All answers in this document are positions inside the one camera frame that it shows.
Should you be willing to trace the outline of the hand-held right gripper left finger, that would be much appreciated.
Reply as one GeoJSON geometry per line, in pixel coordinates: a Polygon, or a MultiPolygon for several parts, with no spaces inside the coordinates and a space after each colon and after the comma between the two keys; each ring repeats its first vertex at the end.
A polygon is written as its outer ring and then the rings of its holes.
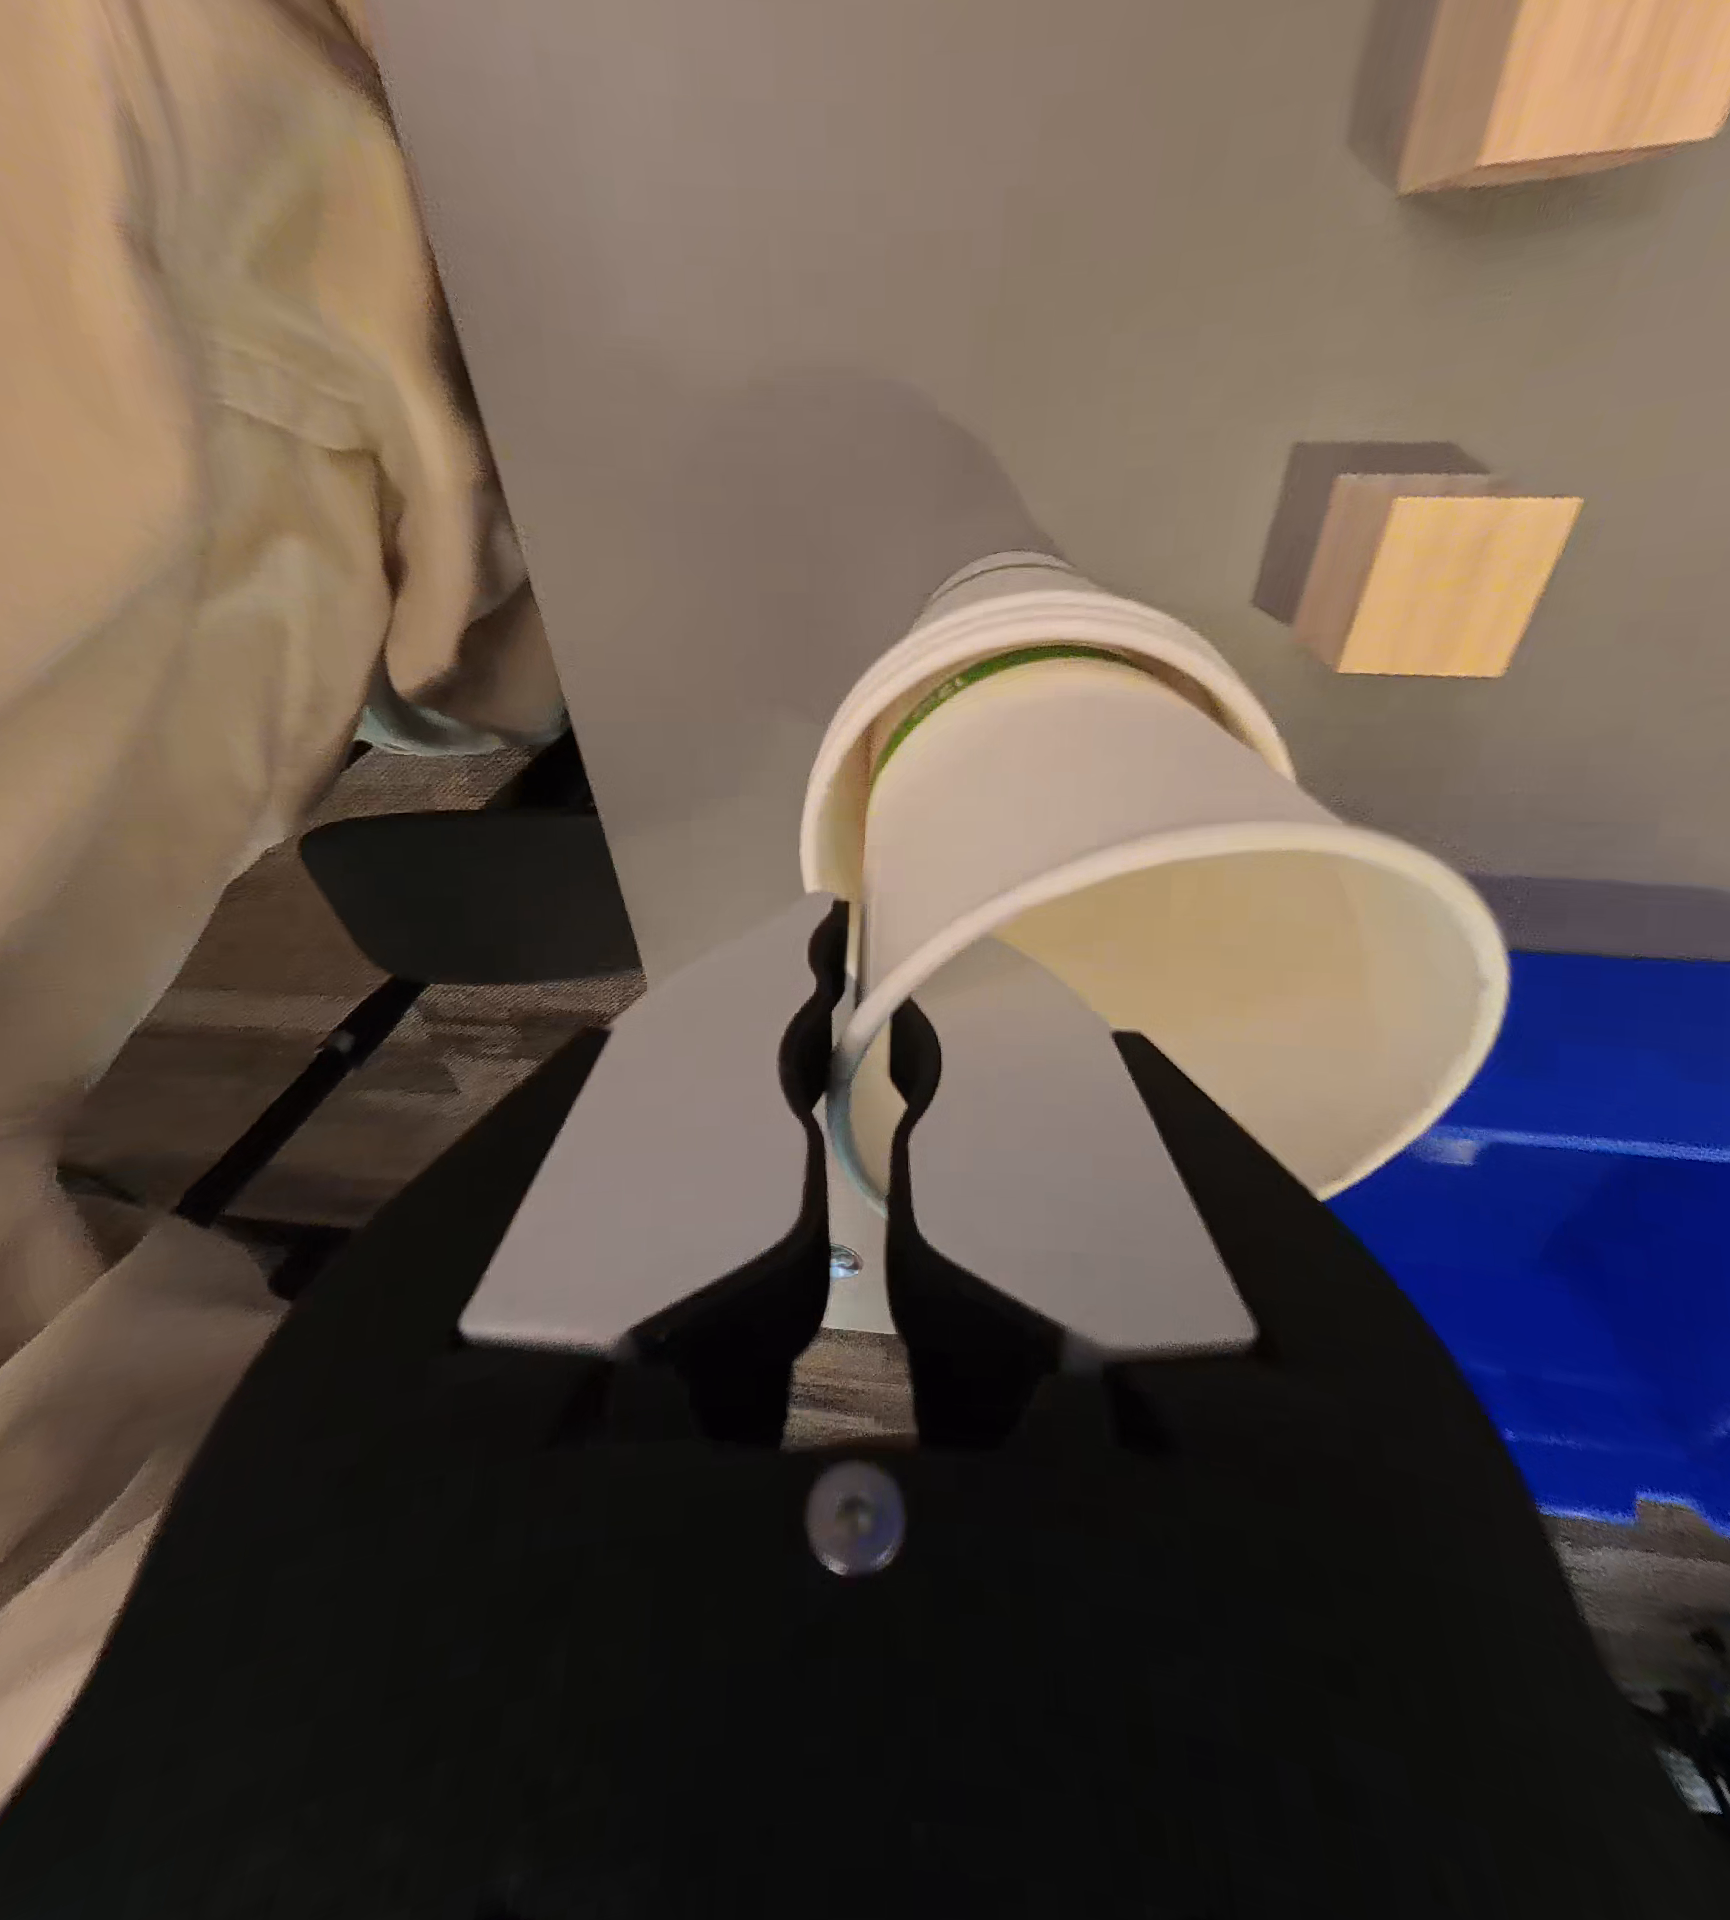
{"type": "Polygon", "coordinates": [[[849,931],[810,891],[612,1024],[463,1309],[470,1346],[672,1375],[710,1440],[783,1444],[831,1303],[849,931]]]}

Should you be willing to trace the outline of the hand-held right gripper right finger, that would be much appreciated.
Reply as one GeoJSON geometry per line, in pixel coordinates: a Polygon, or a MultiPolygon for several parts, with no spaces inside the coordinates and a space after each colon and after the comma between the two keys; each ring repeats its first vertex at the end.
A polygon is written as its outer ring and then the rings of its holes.
{"type": "Polygon", "coordinates": [[[1053,972],[975,941],[888,1044],[886,1290],[923,1446],[1006,1444],[1051,1380],[1259,1346],[1114,1030],[1053,972]]]}

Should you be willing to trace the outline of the blue plastic bin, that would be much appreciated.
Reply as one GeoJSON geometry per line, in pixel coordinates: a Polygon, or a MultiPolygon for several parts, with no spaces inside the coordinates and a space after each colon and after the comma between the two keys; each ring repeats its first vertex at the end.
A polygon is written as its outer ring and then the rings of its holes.
{"type": "Polygon", "coordinates": [[[1333,1211],[1545,1512],[1730,1535],[1730,961],[1515,951],[1476,1078],[1333,1211]]]}

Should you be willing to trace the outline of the wooden cube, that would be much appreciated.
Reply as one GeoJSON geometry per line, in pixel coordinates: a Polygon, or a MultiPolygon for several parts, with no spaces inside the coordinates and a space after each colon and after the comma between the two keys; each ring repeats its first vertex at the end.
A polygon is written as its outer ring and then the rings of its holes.
{"type": "Polygon", "coordinates": [[[1254,606],[1333,673],[1507,673],[1584,514],[1453,439],[1292,444],[1254,606]]]}
{"type": "Polygon", "coordinates": [[[1405,197],[1570,179],[1730,121],[1730,1],[1436,1],[1390,138],[1405,197]]]}

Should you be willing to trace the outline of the black office chair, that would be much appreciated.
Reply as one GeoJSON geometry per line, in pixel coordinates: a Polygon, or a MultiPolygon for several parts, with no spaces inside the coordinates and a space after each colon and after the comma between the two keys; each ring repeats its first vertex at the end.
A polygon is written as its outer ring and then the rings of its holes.
{"type": "Polygon", "coordinates": [[[382,972],[307,1065],[176,1204],[200,1227],[251,1229],[276,1253],[291,1303],[351,1239],[325,1224],[235,1215],[242,1194],[366,1065],[432,988],[536,988],[641,969],[607,832],[592,811],[483,805],[401,811],[304,832],[307,873],[352,945],[382,972]]]}

